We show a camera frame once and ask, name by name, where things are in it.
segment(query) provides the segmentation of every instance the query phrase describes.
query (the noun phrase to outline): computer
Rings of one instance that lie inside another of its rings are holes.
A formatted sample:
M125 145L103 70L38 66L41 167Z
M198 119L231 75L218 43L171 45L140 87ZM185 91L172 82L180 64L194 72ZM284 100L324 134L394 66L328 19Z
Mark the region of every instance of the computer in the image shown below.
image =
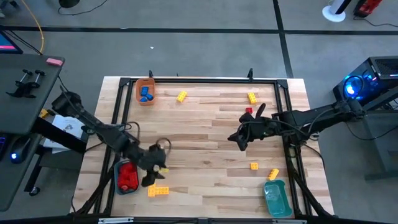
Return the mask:
M0 31L0 54L22 54L23 51L3 32Z

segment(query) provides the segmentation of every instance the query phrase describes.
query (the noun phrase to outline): wooden table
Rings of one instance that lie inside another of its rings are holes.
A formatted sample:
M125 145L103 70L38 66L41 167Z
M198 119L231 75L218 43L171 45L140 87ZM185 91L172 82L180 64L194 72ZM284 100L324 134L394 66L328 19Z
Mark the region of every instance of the wooden table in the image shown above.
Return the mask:
M104 78L95 113L104 123L111 122L119 79ZM288 84L293 109L308 110L304 81L288 79ZM188 95L183 103L178 103L176 97L182 90ZM258 102L267 104L263 116L277 112L272 85L157 83L153 106L140 106L133 92L127 120L141 125L141 146L147 148L160 137L172 141L173 150L167 159L170 171L164 174L165 180L156 180L158 187L169 187L170 194L148 197L147 189L141 186L134 194L115 194L112 216L272 218L264 200L263 185L273 168L280 170L277 178L285 182L292 207L281 137L249 143L245 152L235 142L227 141L236 132L238 118L245 108L252 106L247 93L254 92ZM252 106L254 113L259 105ZM87 146L97 143L99 140L92 137ZM310 141L308 145L318 150L317 142ZM83 205L98 185L104 152L105 146L100 146L85 154L75 191L76 208ZM322 160L306 147L302 148L302 159L308 188L325 210L333 213ZM251 170L251 162L257 162L259 170ZM139 178L144 175L140 170ZM102 209L108 190L104 192ZM297 192L304 211L298 186Z

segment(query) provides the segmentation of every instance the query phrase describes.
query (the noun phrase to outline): blue light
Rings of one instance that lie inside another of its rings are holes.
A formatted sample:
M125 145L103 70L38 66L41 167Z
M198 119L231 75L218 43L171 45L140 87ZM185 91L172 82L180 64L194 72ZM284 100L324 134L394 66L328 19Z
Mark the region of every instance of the blue light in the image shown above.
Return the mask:
M351 85L347 85L346 90L347 90L348 94L353 95L355 93L355 91L353 90L353 87Z

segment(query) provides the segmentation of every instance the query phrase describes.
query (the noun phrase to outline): blue toy block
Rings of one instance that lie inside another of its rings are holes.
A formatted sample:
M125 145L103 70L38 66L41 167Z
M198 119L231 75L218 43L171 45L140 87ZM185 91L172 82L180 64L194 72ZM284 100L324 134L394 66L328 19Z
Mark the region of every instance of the blue toy block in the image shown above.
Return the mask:
M141 88L141 96L146 96L148 94L148 90L149 90L148 86L143 86Z
M151 101L154 99L154 97L151 94L147 94L147 98L148 98L148 101Z

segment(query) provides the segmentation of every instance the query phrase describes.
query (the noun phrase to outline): concrete floor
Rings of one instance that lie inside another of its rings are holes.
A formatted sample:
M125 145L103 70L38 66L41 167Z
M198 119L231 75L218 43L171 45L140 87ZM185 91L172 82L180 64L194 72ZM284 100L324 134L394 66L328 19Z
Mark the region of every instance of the concrete floor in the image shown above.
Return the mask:
M77 7L62 12L91 9L101 2L82 1ZM346 10L344 22L328 22L321 13L327 2L279 0L284 28L398 30L353 21L351 11L356 1ZM277 29L272 0L118 0L108 1L89 14L73 17L58 15L56 0L27 3L45 27ZM397 7L397 1L384 0L368 19L376 24L394 23ZM7 18L0 24L35 26L23 6L20 12L6 9L5 13ZM38 32L17 33L32 45L40 46ZM255 77L286 77L278 34L45 32L44 35L44 54L66 58L61 76L69 89L79 92L90 112L95 110L106 75L147 75L147 71L152 70L155 76L178 73L180 76L244 77L249 68L253 68ZM305 80L311 107L334 102L331 89L367 57L397 55L395 40L395 35L286 35L293 75ZM58 88L53 89L47 106L59 93ZM320 148L337 215L396 223L398 179L364 181L363 175L372 172L366 142L353 138L342 124L321 133ZM68 213L77 177L76 172L44 170L37 183L41 193L29 197L20 189L11 208L0 213L0 219Z

